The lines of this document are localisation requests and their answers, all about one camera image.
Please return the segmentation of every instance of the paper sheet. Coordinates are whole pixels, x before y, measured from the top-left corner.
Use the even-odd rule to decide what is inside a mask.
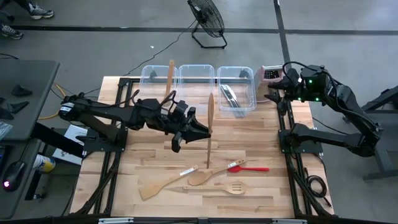
[[[79,144],[81,144],[82,146],[84,145],[84,143],[82,143],[81,141],[76,139],[76,136],[86,136],[87,135],[87,129],[75,126],[75,125],[70,125],[68,130],[65,133],[65,137],[67,137],[68,139],[71,139]],[[67,161],[67,162],[71,162],[77,165],[81,165],[81,158],[71,155],[67,152],[62,151],[61,149],[56,149],[54,154],[52,155],[52,157],[57,158],[57,159],[61,159],[63,161]]]

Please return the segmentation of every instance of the clear plastic bin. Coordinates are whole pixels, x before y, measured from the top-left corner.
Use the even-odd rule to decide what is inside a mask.
[[[181,65],[178,68],[177,96],[189,107],[196,107],[197,115],[207,115],[210,93],[215,87],[215,73],[211,65]]]
[[[139,80],[139,94],[136,100],[146,98],[157,98],[159,102],[164,99],[166,92],[168,65],[147,65],[142,69],[141,79]],[[174,67],[171,90],[177,89],[178,70]]]
[[[256,109],[254,75],[251,68],[220,67],[217,70],[217,79],[218,105],[222,117],[242,118],[249,111]]]

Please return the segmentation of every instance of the slotted wooden spoon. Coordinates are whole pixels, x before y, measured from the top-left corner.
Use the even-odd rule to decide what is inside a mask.
[[[224,185],[201,185],[201,186],[183,186],[185,190],[224,190],[231,194],[243,194],[247,190],[246,184],[240,181],[234,181]]]
[[[213,169],[205,169],[205,170],[199,170],[196,171],[189,179],[188,179],[188,183],[190,185],[200,185],[202,183],[204,183],[204,181],[206,181],[207,179],[209,179],[212,175],[221,172],[223,170],[229,169],[231,167],[237,166],[237,165],[241,165],[242,163],[245,163],[246,159],[240,159],[237,161],[234,161],[228,165],[224,165],[223,167],[219,167],[219,168],[213,168]]]

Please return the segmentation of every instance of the butcher block tabletop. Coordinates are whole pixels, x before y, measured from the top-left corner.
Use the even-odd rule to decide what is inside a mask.
[[[120,77],[104,77],[99,102],[113,104],[116,99]],[[201,91],[203,84],[195,85],[195,97],[183,99],[187,102],[208,98]],[[135,83],[132,92],[139,88]],[[161,99],[165,85],[156,84],[149,94]],[[242,170],[237,173],[219,172],[203,185],[221,185],[234,181],[247,185],[242,195],[232,195],[222,190],[183,190],[193,173],[164,187],[157,195],[143,201],[139,187],[168,179],[195,165],[199,170],[206,168],[207,139],[181,142],[181,150],[171,150],[172,134],[166,136],[160,131],[143,128],[129,130],[126,150],[122,153],[118,180],[114,193],[112,217],[230,217],[230,218],[292,218],[294,211],[290,196],[289,180],[284,155],[279,149],[277,131],[278,115],[275,103],[259,103],[245,118],[222,118],[218,106],[218,89],[215,96],[215,115],[211,137],[210,168],[223,167],[238,159],[247,159],[243,167],[268,167],[268,172]],[[312,127],[312,116],[308,103],[292,102],[296,123]],[[207,126],[207,115],[197,116]],[[100,180],[103,152],[94,152],[82,165],[70,212],[79,210],[94,192]],[[313,154],[302,154],[303,166],[309,175],[320,176],[327,185],[325,171],[319,158]],[[108,195],[104,190],[101,211]],[[304,211],[301,190],[297,191],[300,208]],[[330,200],[329,191],[326,198]],[[330,213],[333,209],[323,199],[318,201]]]

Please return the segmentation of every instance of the white label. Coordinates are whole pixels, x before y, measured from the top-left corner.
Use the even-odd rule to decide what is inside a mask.
[[[236,162],[231,163],[230,165],[228,165],[229,168],[236,166]]]
[[[70,106],[73,107],[75,104],[74,103],[64,103],[62,106]]]
[[[60,110],[69,112],[72,109],[71,108],[67,108],[66,106],[62,106]]]
[[[195,170],[194,168],[191,168],[191,169],[189,169],[189,170],[182,171],[182,172],[180,173],[180,175],[189,174],[189,173],[191,173],[191,172],[194,171],[194,170]]]

